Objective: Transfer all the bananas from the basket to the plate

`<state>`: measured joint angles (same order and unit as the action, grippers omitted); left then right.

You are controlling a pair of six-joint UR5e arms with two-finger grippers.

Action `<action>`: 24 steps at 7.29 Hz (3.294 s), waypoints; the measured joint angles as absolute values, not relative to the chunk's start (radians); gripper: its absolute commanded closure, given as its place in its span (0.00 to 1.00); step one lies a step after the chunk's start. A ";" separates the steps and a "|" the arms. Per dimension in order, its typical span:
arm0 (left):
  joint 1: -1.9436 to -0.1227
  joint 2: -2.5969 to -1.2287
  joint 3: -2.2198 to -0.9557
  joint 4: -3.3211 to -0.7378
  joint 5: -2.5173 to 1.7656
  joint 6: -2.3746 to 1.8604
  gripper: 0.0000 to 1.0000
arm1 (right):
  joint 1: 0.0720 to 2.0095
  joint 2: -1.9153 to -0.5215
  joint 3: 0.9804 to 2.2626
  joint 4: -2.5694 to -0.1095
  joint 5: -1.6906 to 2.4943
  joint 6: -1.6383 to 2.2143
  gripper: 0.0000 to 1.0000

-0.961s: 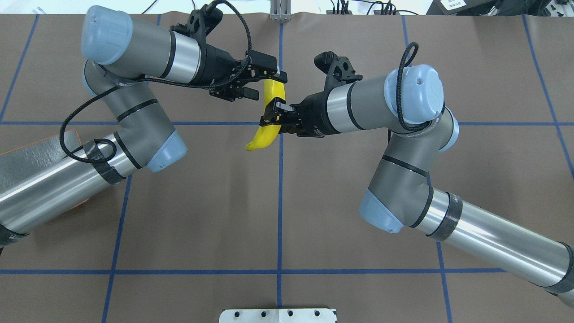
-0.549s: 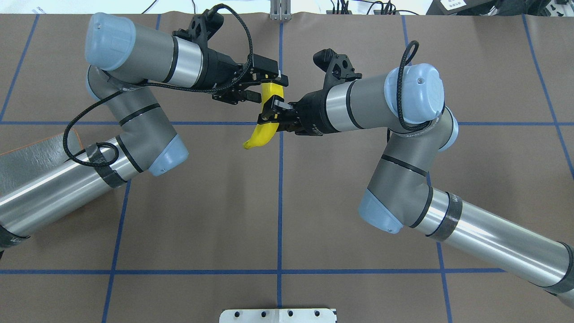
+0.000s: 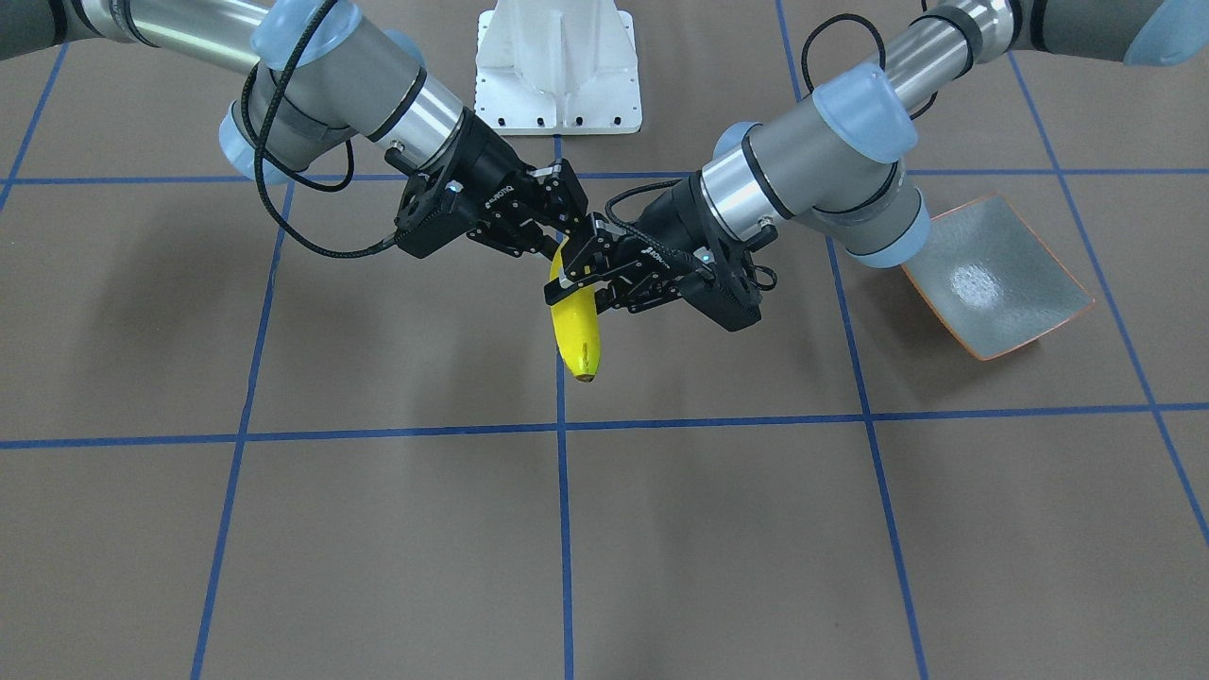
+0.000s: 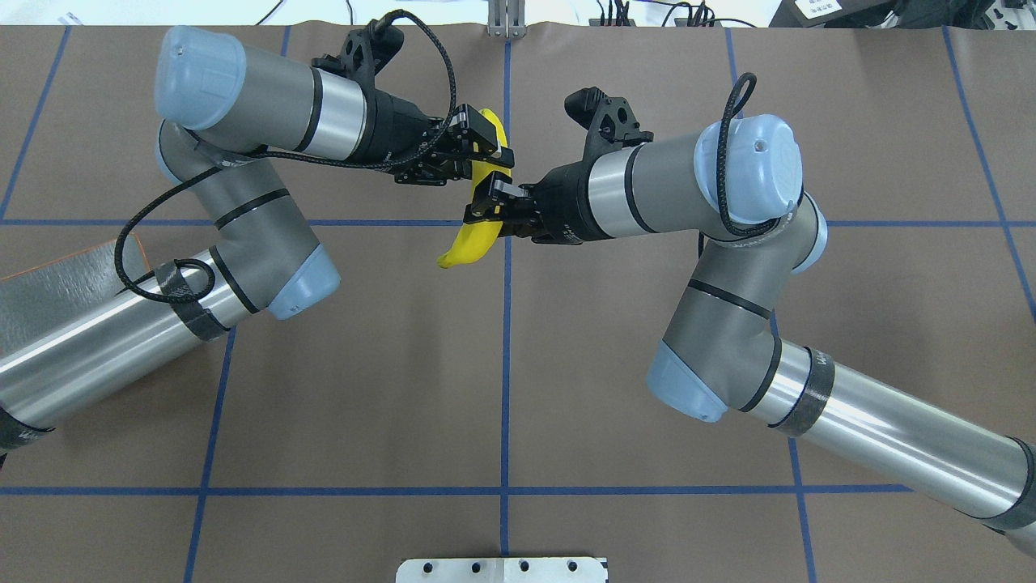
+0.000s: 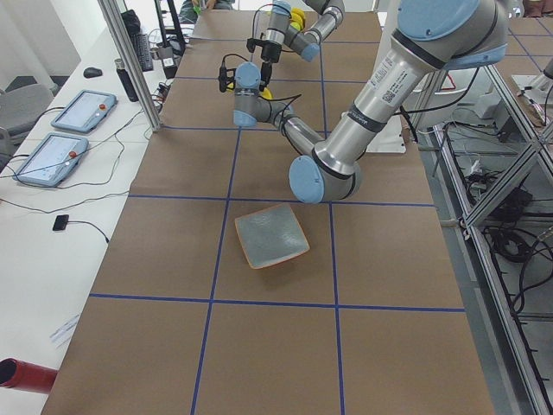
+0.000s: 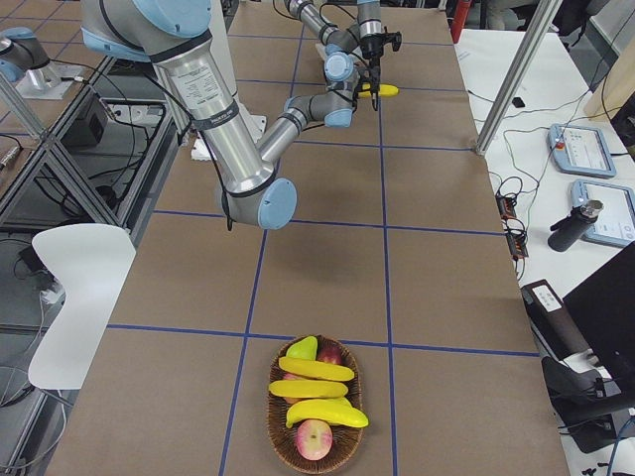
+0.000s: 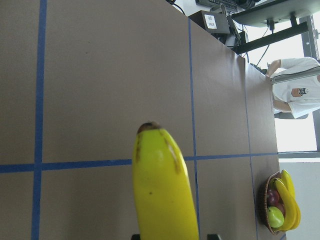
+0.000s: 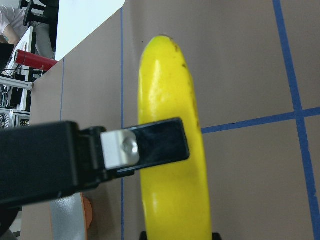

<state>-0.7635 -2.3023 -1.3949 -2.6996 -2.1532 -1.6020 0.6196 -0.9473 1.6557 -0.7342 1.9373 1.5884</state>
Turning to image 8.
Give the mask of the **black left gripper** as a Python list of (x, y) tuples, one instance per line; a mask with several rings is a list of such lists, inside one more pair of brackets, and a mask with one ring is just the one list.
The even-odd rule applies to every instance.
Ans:
[(23, 206), (96, 189), (107, 179), (101, 126), (61, 121), (0, 132), (0, 205)]

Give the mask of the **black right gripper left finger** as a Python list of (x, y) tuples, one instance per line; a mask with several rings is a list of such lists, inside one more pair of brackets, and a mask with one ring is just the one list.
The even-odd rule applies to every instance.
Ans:
[(148, 240), (146, 231), (141, 232), (141, 234), (139, 236), (139, 240)]

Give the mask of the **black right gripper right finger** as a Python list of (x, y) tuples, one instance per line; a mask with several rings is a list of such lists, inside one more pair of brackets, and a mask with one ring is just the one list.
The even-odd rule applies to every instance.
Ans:
[(218, 232), (213, 232), (212, 233), (212, 240), (222, 240), (222, 237)]

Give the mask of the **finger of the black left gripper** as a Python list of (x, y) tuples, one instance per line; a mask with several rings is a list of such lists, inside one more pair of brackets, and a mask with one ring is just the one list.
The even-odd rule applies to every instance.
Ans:
[(137, 125), (100, 134), (104, 166), (109, 178), (185, 161), (190, 150), (180, 118)]

